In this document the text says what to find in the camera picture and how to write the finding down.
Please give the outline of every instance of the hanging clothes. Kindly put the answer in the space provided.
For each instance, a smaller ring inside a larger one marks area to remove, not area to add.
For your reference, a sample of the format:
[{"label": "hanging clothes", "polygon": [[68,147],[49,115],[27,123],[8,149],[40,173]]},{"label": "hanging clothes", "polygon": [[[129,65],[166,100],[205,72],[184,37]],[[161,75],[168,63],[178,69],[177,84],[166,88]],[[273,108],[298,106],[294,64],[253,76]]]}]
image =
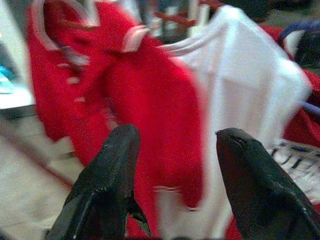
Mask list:
[{"label": "hanging clothes", "polygon": [[[97,1],[92,23],[76,1],[61,2],[66,20],[94,27],[58,28],[53,2],[33,1],[27,29],[38,117],[54,141],[71,138],[85,166],[116,125],[135,125],[141,149],[134,196],[158,236],[156,190],[179,192],[190,208],[202,198],[203,119],[194,79],[116,4]],[[130,219],[128,235],[144,235]]]},{"label": "hanging clothes", "polygon": [[310,93],[308,78],[242,10],[222,6],[202,33],[162,46],[186,63],[206,91],[205,198],[199,211],[180,207],[178,196],[161,193],[160,225],[166,239],[174,236],[221,238],[231,219],[217,160],[216,135],[235,127],[266,148],[282,137]]}]

